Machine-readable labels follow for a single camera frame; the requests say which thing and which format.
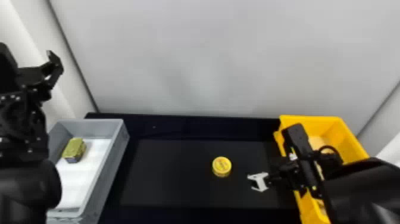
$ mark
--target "white wall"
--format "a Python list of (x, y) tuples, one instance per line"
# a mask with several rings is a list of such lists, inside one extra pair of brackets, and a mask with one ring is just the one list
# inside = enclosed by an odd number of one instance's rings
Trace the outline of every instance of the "white wall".
[(341, 116), (399, 81), (398, 0), (52, 0), (102, 112)]
[[(358, 139), (369, 155), (375, 156), (398, 133), (400, 133), (400, 85), (397, 86), (370, 123), (358, 135)], [(392, 148), (391, 150), (387, 150), (389, 155), (391, 155), (391, 151), (397, 151), (398, 155), (400, 155), (399, 139), (400, 136), (388, 145), (388, 148)]]
[(61, 58), (64, 74), (60, 77), (58, 86), (68, 100), (73, 117), (83, 118), (87, 112), (94, 111), (82, 77), (67, 48), (48, 1), (11, 0), (11, 2), (41, 55), (46, 57), (46, 50), (50, 49)]

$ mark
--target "white backdrop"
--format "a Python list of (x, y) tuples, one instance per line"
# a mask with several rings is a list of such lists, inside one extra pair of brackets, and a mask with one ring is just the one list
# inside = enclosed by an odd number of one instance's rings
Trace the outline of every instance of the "white backdrop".
[(399, 81), (398, 0), (51, 1), (102, 112), (334, 115)]

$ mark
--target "gray bin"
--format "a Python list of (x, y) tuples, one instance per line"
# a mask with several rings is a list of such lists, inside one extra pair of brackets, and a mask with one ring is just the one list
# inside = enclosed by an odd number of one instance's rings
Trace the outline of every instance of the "gray bin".
[(96, 171), (89, 193), (81, 207), (49, 210), (48, 224), (97, 223), (117, 173), (129, 134), (122, 119), (61, 120), (49, 132), (49, 159), (53, 163), (61, 158), (64, 147), (73, 137), (86, 139), (110, 139), (110, 144)]

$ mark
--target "white object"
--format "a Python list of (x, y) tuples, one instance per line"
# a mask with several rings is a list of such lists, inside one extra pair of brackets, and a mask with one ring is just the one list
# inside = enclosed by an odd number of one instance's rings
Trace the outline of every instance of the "white object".
[(294, 154), (294, 153), (289, 153), (289, 159), (290, 159), (291, 161), (297, 160), (297, 155)]
[(254, 191), (258, 191), (258, 192), (266, 191), (268, 188), (267, 188), (267, 185), (265, 184), (264, 178), (266, 178), (267, 176), (268, 176), (268, 173), (266, 173), (266, 172), (248, 175), (247, 179), (249, 179), (251, 181), (255, 181), (257, 183), (257, 187), (251, 186), (251, 189), (253, 189)]
[(62, 185), (61, 201), (56, 209), (72, 209), (83, 205), (96, 173), (105, 160), (111, 139), (83, 139), (87, 149), (78, 163), (67, 163), (60, 158), (56, 164)]

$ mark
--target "yellow sponge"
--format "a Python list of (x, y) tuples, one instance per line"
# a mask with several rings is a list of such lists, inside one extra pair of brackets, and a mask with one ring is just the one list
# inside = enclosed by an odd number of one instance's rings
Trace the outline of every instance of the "yellow sponge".
[(86, 144), (82, 138), (71, 138), (62, 152), (62, 158), (68, 163), (77, 163), (86, 151)]

